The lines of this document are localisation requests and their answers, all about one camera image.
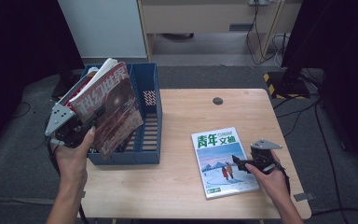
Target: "wooden table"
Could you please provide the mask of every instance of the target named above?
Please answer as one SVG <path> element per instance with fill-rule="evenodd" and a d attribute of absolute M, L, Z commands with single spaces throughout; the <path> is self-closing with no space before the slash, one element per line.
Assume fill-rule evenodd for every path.
<path fill-rule="evenodd" d="M 235 127 L 246 154 L 265 138 L 282 145 L 275 150 L 290 176 L 292 195 L 302 193 L 269 96 L 260 89 L 161 90 L 163 110 L 161 162 L 157 165 L 94 166 L 82 204 L 87 217 L 113 218 L 279 218 L 263 189 L 207 201 L 191 134 Z M 213 103 L 223 99 L 222 105 Z M 307 201 L 296 202 L 310 217 Z"/>

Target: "magazine cover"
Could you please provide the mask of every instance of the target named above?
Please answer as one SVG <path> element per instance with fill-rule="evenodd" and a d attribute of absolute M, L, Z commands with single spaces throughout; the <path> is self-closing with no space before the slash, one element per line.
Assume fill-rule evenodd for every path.
<path fill-rule="evenodd" d="M 69 104 L 82 122 L 95 121 L 94 146 L 105 159 L 144 123 L 127 65 L 113 60 L 107 60 Z"/>
<path fill-rule="evenodd" d="M 191 134 L 206 198 L 259 189 L 252 174 L 238 169 L 232 155 L 247 160 L 235 128 Z"/>

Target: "blue plastic basket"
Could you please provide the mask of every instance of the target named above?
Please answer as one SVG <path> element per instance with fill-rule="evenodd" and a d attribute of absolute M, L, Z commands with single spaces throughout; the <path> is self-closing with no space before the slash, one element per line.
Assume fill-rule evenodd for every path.
<path fill-rule="evenodd" d="M 82 77 L 93 66 L 101 67 L 100 64 L 86 66 Z M 115 152 L 106 160 L 98 152 L 90 152 L 89 159 L 94 165 L 159 164 L 162 108 L 157 66 L 155 63 L 130 63 L 127 68 L 144 124 L 135 130 L 124 152 Z"/>

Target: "white cabinet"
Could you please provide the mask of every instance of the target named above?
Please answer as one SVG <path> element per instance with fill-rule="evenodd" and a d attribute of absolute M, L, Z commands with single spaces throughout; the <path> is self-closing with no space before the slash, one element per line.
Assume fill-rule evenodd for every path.
<path fill-rule="evenodd" d="M 82 58 L 146 58 L 137 0 L 59 0 Z"/>

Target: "cable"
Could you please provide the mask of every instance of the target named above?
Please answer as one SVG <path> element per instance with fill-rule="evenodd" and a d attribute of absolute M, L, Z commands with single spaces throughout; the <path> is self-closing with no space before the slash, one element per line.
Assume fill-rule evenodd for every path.
<path fill-rule="evenodd" d="M 54 200 L 50 199 L 23 199 L 23 198 L 0 198 L 0 204 L 34 204 L 34 205 L 53 205 Z"/>
<path fill-rule="evenodd" d="M 316 89 L 316 91 L 318 91 L 322 86 L 322 84 L 315 80 L 315 78 L 309 78 L 302 70 L 300 71 L 299 76 L 308 81 Z"/>
<path fill-rule="evenodd" d="M 254 19 L 253 19 L 253 21 L 252 21 L 251 27 L 252 27 L 252 28 L 253 28 L 253 27 L 255 28 L 255 33 L 256 33 L 257 39 L 258 39 L 258 46 L 260 47 L 260 53 L 261 53 L 261 52 L 262 52 L 262 49 L 261 49 L 261 40 L 260 40 L 260 35 L 258 34 L 258 31 L 257 31 L 257 13 L 258 13 L 258 6 L 259 6 L 258 2 L 255 1 L 255 17 L 254 17 Z M 249 46 L 249 33 L 246 35 L 246 45 L 247 45 L 248 50 L 249 50 L 249 52 L 250 52 L 250 54 L 251 54 L 251 58 L 252 58 L 252 61 L 254 62 L 254 64 L 257 64 L 257 65 L 262 64 L 262 63 L 264 63 L 264 62 L 270 60 L 271 58 L 273 58 L 273 57 L 275 56 L 275 55 L 272 55 L 272 56 L 269 57 L 269 58 L 265 58 L 265 57 L 263 56 L 263 54 L 261 53 L 261 57 L 262 57 L 262 59 L 264 59 L 265 61 L 263 61 L 262 63 L 257 63 L 257 62 L 255 61 L 254 57 L 253 57 L 252 50 L 251 50 L 251 48 L 250 48 L 250 46 Z"/>
<path fill-rule="evenodd" d="M 49 120 L 50 120 L 50 118 L 45 120 L 45 130 L 48 127 L 48 121 Z M 39 143 L 38 145 L 34 146 L 33 149 L 38 149 L 38 148 L 40 148 L 42 146 L 46 146 L 50 142 L 50 140 L 51 140 L 51 137 L 45 136 L 45 139 L 41 143 Z"/>
<path fill-rule="evenodd" d="M 294 99 L 294 98 L 290 98 L 290 99 L 287 99 L 286 101 L 283 101 L 281 104 L 291 100 L 291 99 Z M 297 122 L 298 122 L 298 119 L 299 117 L 301 116 L 302 112 L 306 111 L 306 110 L 309 110 L 310 108 L 312 108 L 315 104 L 317 104 L 318 102 L 320 101 L 320 99 L 316 102 L 316 103 L 312 103 L 311 105 L 307 106 L 306 108 L 302 109 L 302 110 L 297 110 L 297 111 L 294 111 L 294 112 L 290 112 L 288 114 L 285 114 L 285 115 L 280 115 L 280 116 L 277 116 L 277 119 L 278 118 L 282 118 L 282 117 L 285 117 L 285 116 L 289 116 L 291 114 L 295 114 L 295 113 L 298 113 L 297 117 L 296 117 L 296 121 L 295 121 L 295 124 L 293 125 L 292 129 L 289 131 L 289 133 L 286 133 L 283 135 L 283 137 L 286 137 L 287 135 L 289 135 L 290 133 L 292 133 L 292 131 L 295 129 L 296 125 L 297 125 Z"/>
<path fill-rule="evenodd" d="M 309 68 L 306 68 L 306 70 L 307 70 L 308 74 L 310 75 L 310 77 L 314 80 L 314 82 L 320 83 L 320 84 L 322 84 L 322 83 L 324 82 L 324 74 L 323 74 L 323 77 L 322 77 L 322 81 L 319 81 L 318 78 L 315 77 L 315 76 L 312 74 L 312 72 L 309 70 Z"/>
<path fill-rule="evenodd" d="M 28 105 L 28 109 L 27 109 L 27 111 L 25 111 L 24 113 L 22 113 L 22 114 L 20 114 L 20 115 L 18 115 L 18 116 L 13 116 L 13 117 L 12 117 L 13 119 L 17 119 L 17 118 L 23 117 L 23 116 L 25 116 L 26 114 L 28 114 L 28 112 L 30 112 L 30 110 L 31 110 L 31 105 L 28 104 L 27 102 L 22 101 L 22 102 L 20 102 L 20 104 Z"/>
<path fill-rule="evenodd" d="M 326 148 L 326 151 L 327 151 L 327 155 L 328 155 L 328 159 L 330 160 L 330 165 L 331 165 L 331 170 L 333 172 L 333 179 L 334 179 L 334 184 L 335 184 L 335 189 L 336 189 L 336 195 L 337 195 L 337 200 L 338 200 L 338 210 L 341 212 L 341 215 L 342 217 L 344 218 L 344 221 L 345 223 L 349 223 L 347 218 L 345 217 L 345 214 L 343 212 L 343 207 L 342 207 L 342 202 L 341 202 L 341 197 L 339 195 L 339 189 L 338 189 L 338 182 L 337 182 L 337 176 L 336 176 L 336 168 L 334 167 L 334 163 L 333 163 L 333 159 L 332 159 L 332 156 L 331 156 L 331 153 L 330 153 L 330 148 L 328 147 L 327 145 L 327 141 L 325 139 L 325 135 L 324 135 L 324 130 L 322 128 L 322 124 L 319 120 L 319 115 L 318 115 L 318 103 L 320 101 L 318 101 L 316 104 L 315 104 L 315 117 L 316 117 L 316 121 L 318 123 L 318 127 L 319 127 L 319 131 L 321 132 L 322 134 L 322 139 L 324 140 L 324 146 Z"/>
<path fill-rule="evenodd" d="M 79 214 L 80 214 L 81 219 L 83 220 L 83 223 L 89 224 L 89 222 L 87 221 L 86 215 L 84 214 L 83 206 L 81 204 L 79 206 Z"/>
<path fill-rule="evenodd" d="M 275 106 L 273 107 L 273 109 L 276 109 L 276 108 L 278 108 L 279 106 L 283 105 L 284 103 L 286 103 L 286 102 L 288 102 L 288 101 L 290 101 L 290 100 L 293 100 L 293 99 L 296 99 L 296 97 L 290 97 L 290 98 L 285 99 L 284 101 L 282 101 L 282 102 L 278 103 L 277 105 L 275 105 Z"/>
<path fill-rule="evenodd" d="M 282 47 L 280 49 L 277 48 L 276 44 L 275 44 L 275 38 L 278 37 L 278 36 L 282 36 L 283 37 L 283 40 L 282 40 Z M 286 50 L 286 47 L 284 46 L 285 45 L 285 39 L 289 37 L 286 36 L 286 34 L 284 35 L 275 35 L 274 37 L 272 37 L 272 44 L 274 45 L 274 49 L 275 49 L 275 57 L 274 57 L 274 63 L 275 65 L 277 65 L 277 67 L 279 67 L 280 69 L 284 69 L 282 68 L 282 62 L 280 61 L 279 57 L 278 57 L 278 54 L 279 54 L 279 51 L 281 52 L 281 55 L 284 54 L 284 51 Z"/>
<path fill-rule="evenodd" d="M 312 214 L 313 217 L 319 216 L 319 215 L 324 215 L 324 214 L 329 214 L 329 213 L 334 213 L 334 212 L 339 212 L 339 211 L 352 211 L 352 212 L 358 212 L 358 208 L 351 208 L 351 207 L 342 207 L 341 209 L 339 208 L 334 208 L 334 209 L 329 209 L 326 211 L 321 211 L 321 212 L 317 212 Z"/>

